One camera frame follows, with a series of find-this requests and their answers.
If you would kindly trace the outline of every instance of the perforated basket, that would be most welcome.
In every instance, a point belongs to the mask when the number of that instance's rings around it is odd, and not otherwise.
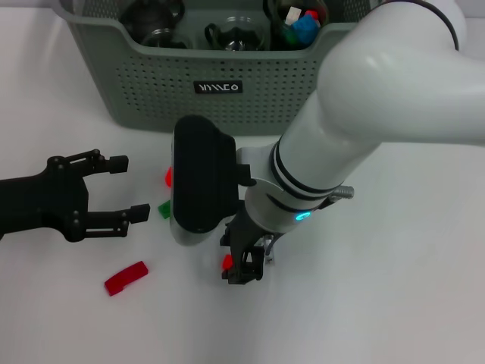
[[[54,10],[68,22],[113,119],[145,130],[171,132],[181,117],[197,114],[233,135],[282,133],[314,90],[325,55],[354,27],[329,24],[302,51],[213,51],[204,38],[209,23],[244,15],[269,28],[261,2],[232,1],[236,11],[221,10],[227,7],[223,0],[185,0],[186,14],[177,31],[187,34],[197,49],[156,49],[134,42],[117,21],[131,2],[55,0]],[[349,21],[370,11],[368,0],[343,3]],[[211,81],[229,86],[241,81],[242,93],[196,93]]]

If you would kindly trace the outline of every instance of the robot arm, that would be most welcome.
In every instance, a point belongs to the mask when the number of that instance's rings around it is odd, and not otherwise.
[[[261,279],[261,256],[279,237],[351,198],[343,181],[381,143],[485,143],[485,64],[458,52],[465,19],[456,3],[432,2],[374,9],[325,58],[317,90],[281,139],[238,151],[255,184],[221,239],[234,261],[229,283]],[[177,129],[175,140],[176,155]]]

